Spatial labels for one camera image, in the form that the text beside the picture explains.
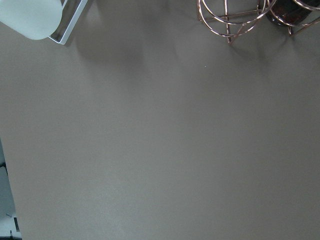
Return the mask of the tea bottle in rack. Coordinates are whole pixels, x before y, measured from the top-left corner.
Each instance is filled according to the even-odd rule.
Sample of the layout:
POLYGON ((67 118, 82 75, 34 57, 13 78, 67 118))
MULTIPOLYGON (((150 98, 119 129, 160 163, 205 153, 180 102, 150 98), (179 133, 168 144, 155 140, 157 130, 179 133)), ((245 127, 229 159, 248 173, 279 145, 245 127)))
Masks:
POLYGON ((290 26, 307 26, 305 19, 311 12, 311 10, 300 6, 293 0, 276 0, 266 17, 271 23, 281 27, 285 27, 287 24, 290 26))

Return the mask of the white cylindrical cup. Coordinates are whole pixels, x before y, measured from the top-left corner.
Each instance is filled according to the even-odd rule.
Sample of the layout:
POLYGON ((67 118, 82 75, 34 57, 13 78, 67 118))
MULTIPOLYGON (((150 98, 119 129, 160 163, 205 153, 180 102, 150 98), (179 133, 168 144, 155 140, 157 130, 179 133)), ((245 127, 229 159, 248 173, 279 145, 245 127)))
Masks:
POLYGON ((59 0, 2 0, 0 21, 31 40, 49 37, 58 28, 63 13, 59 0))

